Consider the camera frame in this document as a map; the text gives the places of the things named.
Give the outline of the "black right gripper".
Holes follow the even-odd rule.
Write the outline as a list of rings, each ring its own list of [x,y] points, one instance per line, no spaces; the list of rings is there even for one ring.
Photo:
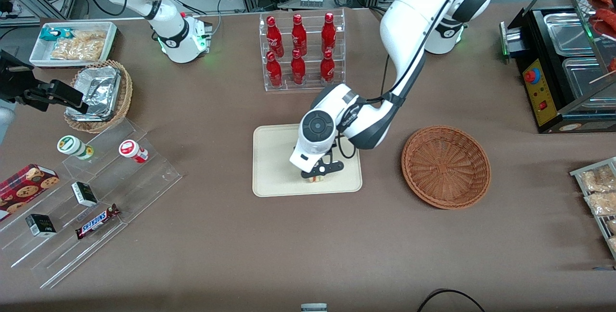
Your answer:
[[[0,52],[0,99],[14,103],[18,97],[24,104],[46,112],[50,105],[58,104],[87,113],[90,106],[84,101],[84,94],[61,82],[52,80],[49,88],[36,88],[34,67],[18,60],[6,51]]]

